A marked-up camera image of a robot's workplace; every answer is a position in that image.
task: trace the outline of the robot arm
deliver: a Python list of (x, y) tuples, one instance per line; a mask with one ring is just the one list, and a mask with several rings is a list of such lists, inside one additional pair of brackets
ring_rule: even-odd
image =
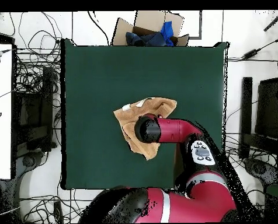
[(153, 114), (146, 114), (136, 122), (135, 134), (141, 142), (145, 143), (176, 142), (185, 144), (186, 153), (190, 153), (190, 148), (192, 151), (194, 150), (194, 147), (188, 146), (186, 140), (201, 140), (202, 143), (209, 147), (218, 169), (226, 178), (227, 186), (235, 201), (241, 219), (243, 221), (260, 220), (259, 211), (251, 204), (236, 171), (225, 153), (220, 152), (219, 148), (209, 136), (209, 133), (201, 125), (196, 126), (188, 120), (157, 118)]
[(80, 223), (91, 222), (88, 216), (95, 219), (101, 208), (105, 210), (98, 213), (98, 222), (220, 222), (234, 211), (241, 221), (260, 219), (233, 166), (203, 127), (146, 114), (136, 122), (135, 134), (145, 143), (180, 143), (185, 171), (176, 181), (178, 190), (106, 191), (90, 204)]

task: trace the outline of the cardboard box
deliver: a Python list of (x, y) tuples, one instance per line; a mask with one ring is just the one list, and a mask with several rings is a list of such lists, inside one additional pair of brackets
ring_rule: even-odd
[(138, 10), (134, 25), (118, 18), (113, 34), (112, 44), (114, 46), (127, 46), (126, 33), (135, 33), (138, 36), (160, 32), (164, 22), (172, 21), (173, 37), (171, 41), (175, 46), (187, 46), (189, 35), (179, 37), (184, 18), (158, 10)]

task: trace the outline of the cable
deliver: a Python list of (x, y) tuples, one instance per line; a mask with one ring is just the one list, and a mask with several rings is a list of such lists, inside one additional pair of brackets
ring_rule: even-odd
[(11, 35), (7, 35), (5, 33), (0, 33), (0, 34), (11, 37), (11, 36), (15, 35), (15, 24), (13, 23), (11, 12), (9, 12), (9, 16), (11, 17), (11, 22), (12, 22), (12, 26), (13, 26), (13, 34), (11, 34)]
[(1, 95), (0, 98), (3, 97), (3, 96), (5, 96), (5, 95), (8, 95), (9, 93), (16, 92), (16, 91), (17, 91), (17, 89), (11, 90), (11, 91), (9, 91), (8, 93), (5, 93), (5, 94)]
[(258, 190), (258, 189), (253, 189), (253, 190), (248, 191), (248, 192), (247, 192), (247, 195), (248, 195), (249, 193), (254, 192), (254, 191), (257, 191), (257, 192), (262, 193), (263, 195), (265, 195), (265, 193), (264, 193), (263, 191)]
[(76, 198), (75, 198), (76, 191), (77, 191), (77, 189), (75, 189), (75, 192), (74, 192), (74, 201), (75, 201), (75, 203), (76, 203), (76, 205), (77, 205), (77, 207), (78, 207), (78, 209), (79, 209), (79, 211), (80, 211), (80, 207), (79, 207), (79, 205), (78, 205), (78, 203), (77, 203), (77, 201), (76, 201)]
[(241, 62), (241, 61), (257, 61), (257, 62), (278, 62), (278, 60), (269, 60), (269, 59), (235, 59), (229, 58), (228, 62)]
[(230, 118), (230, 116), (232, 116), (233, 114), (235, 114), (237, 111), (234, 111), (232, 114), (230, 114), (230, 115), (228, 116), (228, 118), (226, 119), (225, 124), (227, 124), (227, 121), (228, 121), (228, 119)]
[(106, 36), (106, 39), (107, 39), (107, 44), (109, 45), (109, 40), (108, 40), (108, 36), (107, 36), (107, 34), (103, 31), (103, 29), (101, 29), (100, 28), (100, 26), (92, 19), (92, 17), (91, 17), (91, 15), (90, 15), (90, 13), (89, 13), (89, 11), (87, 11), (87, 13), (88, 13), (88, 15), (89, 15), (89, 17), (90, 17), (90, 19), (91, 19), (91, 21), (93, 21), (94, 22), (94, 24), (100, 29), (100, 31), (102, 31), (103, 32), (103, 34)]
[(251, 51), (248, 51), (247, 53), (245, 53), (245, 54), (241, 57), (242, 59), (241, 59), (240, 61), (249, 60), (249, 58), (254, 57), (259, 51), (261, 51), (261, 50), (264, 49), (265, 47), (267, 47), (267, 46), (269, 46), (269, 45), (271, 45), (271, 44), (273, 44), (273, 43), (277, 43), (277, 42), (278, 42), (278, 39), (275, 40), (275, 41), (273, 41), (273, 42), (271, 42), (271, 43), (269, 43), (269, 44), (267, 44), (267, 45), (264, 45), (264, 46), (261, 47), (261, 48), (253, 49), (253, 50), (251, 50)]
[[(44, 197), (56, 197), (54, 195), (44, 195), (44, 196), (36, 196), (36, 197), (30, 197), (30, 198), (20, 198), (20, 201), (40, 201), (40, 200), (47, 200), (44, 199)], [(64, 202), (69, 202), (69, 199), (61, 199)], [(80, 201), (80, 202), (92, 202), (92, 200), (89, 199), (74, 199), (74, 201)]]
[(4, 213), (1, 213), (0, 216), (5, 215), (5, 214), (8, 214), (8, 213), (13, 212), (13, 211), (16, 211), (16, 210), (19, 209), (19, 208), (20, 208), (20, 206), (17, 207), (17, 208), (15, 208), (15, 209), (11, 209), (10, 211), (6, 211), (6, 212), (4, 212)]
[(70, 223), (71, 223), (71, 190), (70, 190), (70, 192), (69, 192), (69, 198), (70, 198), (70, 199), (69, 199), (69, 205), (70, 205), (70, 206), (69, 206), (69, 212), (70, 212), (70, 213), (69, 213), (69, 219), (70, 219), (70, 220), (69, 220), (69, 224), (70, 224)]

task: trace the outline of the power adapter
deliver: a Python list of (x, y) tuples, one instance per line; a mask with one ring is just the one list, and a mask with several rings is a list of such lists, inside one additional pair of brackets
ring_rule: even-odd
[(248, 51), (247, 53), (244, 54), (243, 60), (247, 60), (249, 58), (254, 57), (261, 49), (253, 49), (251, 51)]

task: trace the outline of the black border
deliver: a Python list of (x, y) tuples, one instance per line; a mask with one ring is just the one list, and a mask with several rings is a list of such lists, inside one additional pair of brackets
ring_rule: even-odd
[(61, 181), (60, 187), (66, 190), (66, 180), (67, 180), (67, 137), (66, 137), (66, 102), (65, 102), (65, 41), (66, 39), (60, 40), (60, 99), (61, 99)]
[[(3, 34), (0, 34), (0, 44), (11, 44), (12, 49), (17, 49), (17, 46), (15, 45), (15, 39), (9, 36), (5, 36)], [(12, 51), (12, 73), (11, 73), (11, 91), (13, 91), (16, 88), (16, 78), (17, 76), (17, 52), (16, 50)], [(18, 138), (18, 133), (15, 130), (15, 116), (16, 114), (13, 112), (14, 110), (14, 102), (15, 102), (15, 96), (12, 93), (11, 94), (11, 179), (15, 178), (16, 174), (16, 153), (17, 153), (17, 138)]]

